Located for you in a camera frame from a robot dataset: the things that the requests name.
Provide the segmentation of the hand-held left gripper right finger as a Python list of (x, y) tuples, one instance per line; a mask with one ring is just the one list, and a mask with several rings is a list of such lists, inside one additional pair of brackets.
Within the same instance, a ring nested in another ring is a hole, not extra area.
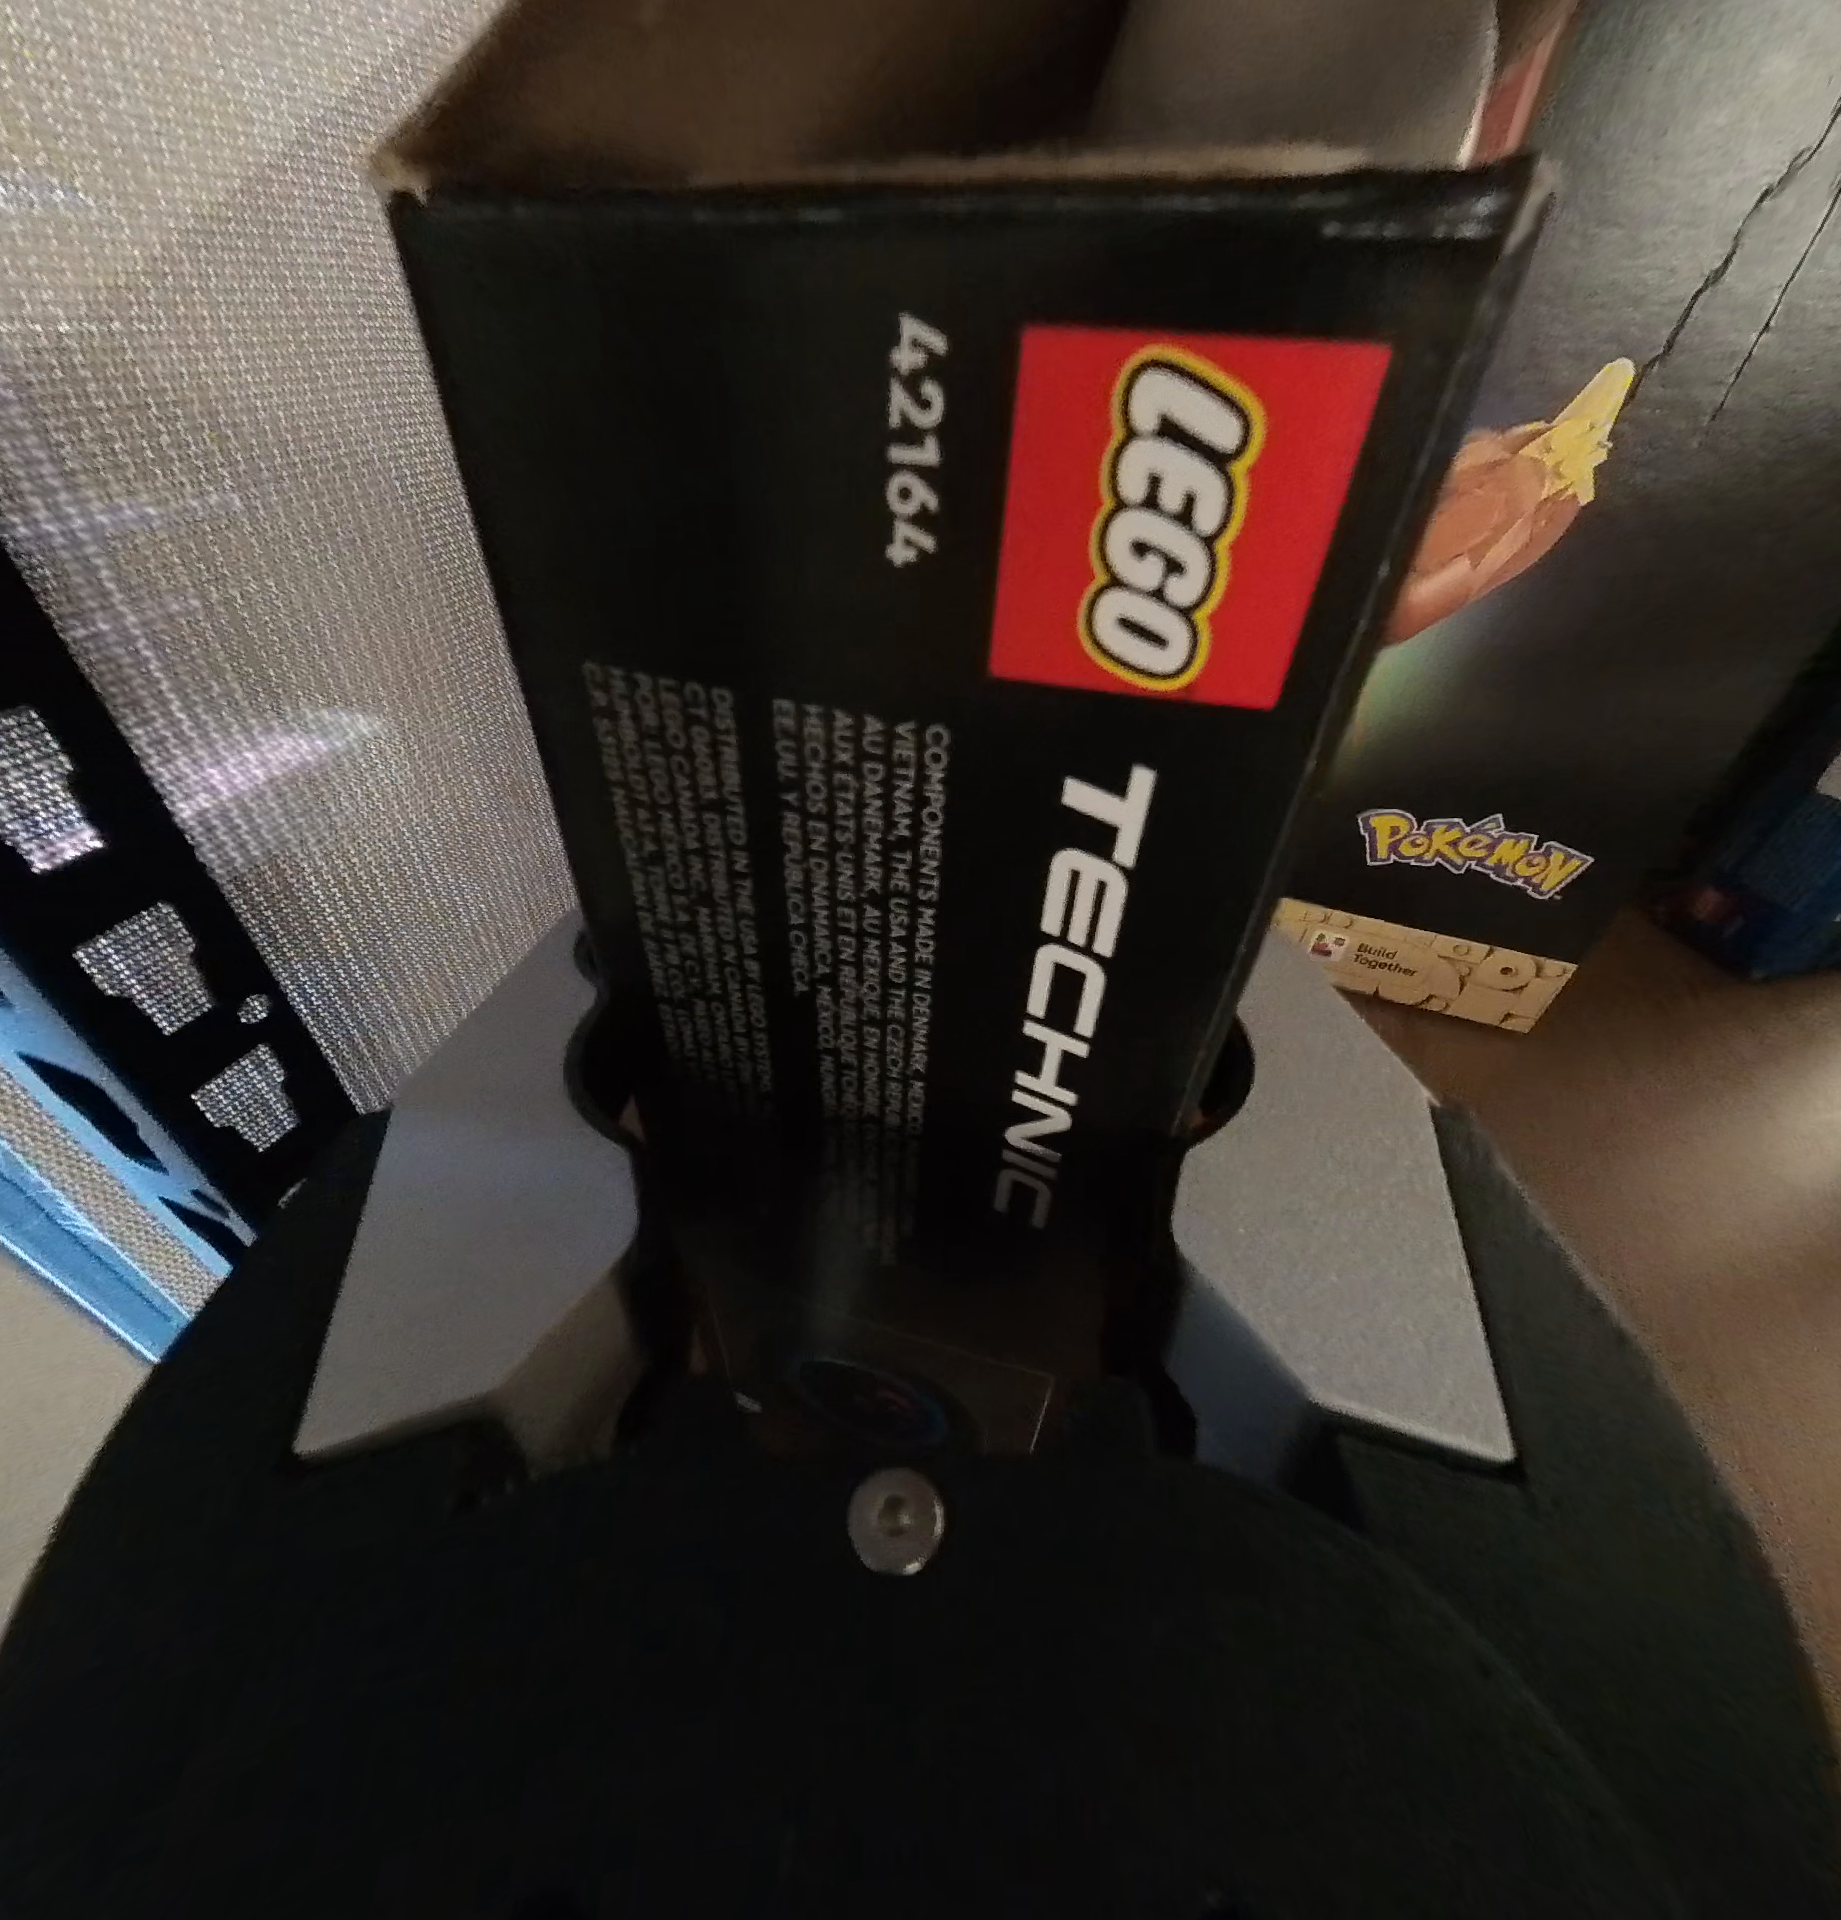
[(1253, 1082), (1177, 1172), (1192, 1461), (1294, 1484), (1328, 1433), (1510, 1469), (1437, 1104), (1280, 928), (1241, 991)]

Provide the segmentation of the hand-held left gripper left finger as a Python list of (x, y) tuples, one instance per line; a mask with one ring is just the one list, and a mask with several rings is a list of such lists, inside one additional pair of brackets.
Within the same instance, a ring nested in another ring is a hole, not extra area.
[(636, 1163), (570, 1096), (570, 1044), (598, 1011), (583, 917), (460, 1018), (397, 1096), (299, 1461), (347, 1461), (447, 1424), (494, 1424), (523, 1461), (610, 1443), (647, 1375), (632, 1307)]

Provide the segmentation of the dark wooden shelf board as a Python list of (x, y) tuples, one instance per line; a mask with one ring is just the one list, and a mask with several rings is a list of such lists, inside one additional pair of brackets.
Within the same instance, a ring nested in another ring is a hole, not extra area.
[(1841, 1724), (1841, 971), (1739, 984), (1618, 917), (1532, 1037), (1361, 1011), (1628, 1316), (1739, 1484)]

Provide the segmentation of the black racing car toy box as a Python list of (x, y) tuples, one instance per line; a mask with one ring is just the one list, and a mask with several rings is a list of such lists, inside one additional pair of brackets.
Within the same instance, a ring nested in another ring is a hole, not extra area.
[(1501, 4), (499, 4), (379, 177), (652, 1219), (790, 1440), (1172, 1383), (1172, 1210), (1550, 189)]

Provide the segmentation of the dark blue toy box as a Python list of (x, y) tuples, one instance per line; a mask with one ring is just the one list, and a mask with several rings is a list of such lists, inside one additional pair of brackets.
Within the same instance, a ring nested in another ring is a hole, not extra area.
[(1554, 211), (1274, 928), (1533, 1030), (1841, 626), (1841, 0), (1544, 4)]

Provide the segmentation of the translucent plastic sheet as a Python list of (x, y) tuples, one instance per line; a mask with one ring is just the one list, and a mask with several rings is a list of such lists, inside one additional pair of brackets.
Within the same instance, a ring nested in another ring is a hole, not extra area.
[(570, 915), (368, 182), (494, 10), (0, 0), (0, 542), (356, 1109)]

